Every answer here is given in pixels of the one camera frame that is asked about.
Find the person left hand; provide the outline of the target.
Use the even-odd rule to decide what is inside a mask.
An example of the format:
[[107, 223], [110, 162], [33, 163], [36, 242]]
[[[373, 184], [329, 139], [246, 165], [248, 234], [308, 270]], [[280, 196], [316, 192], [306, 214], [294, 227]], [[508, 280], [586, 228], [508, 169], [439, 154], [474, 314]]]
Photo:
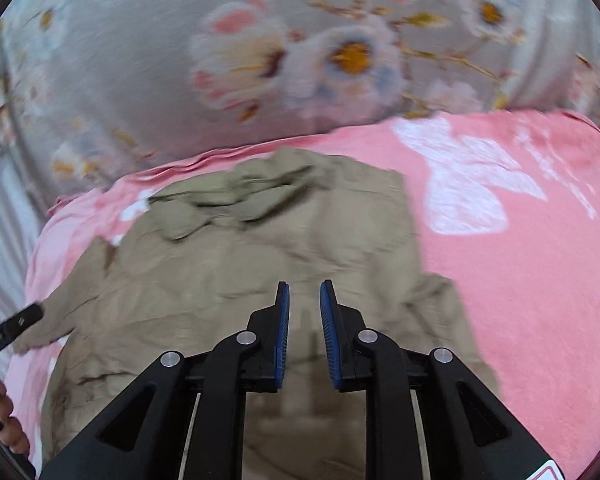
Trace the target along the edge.
[[20, 421], [12, 414], [14, 404], [7, 394], [6, 386], [0, 381], [0, 440], [14, 454], [29, 457], [30, 441], [24, 433]]

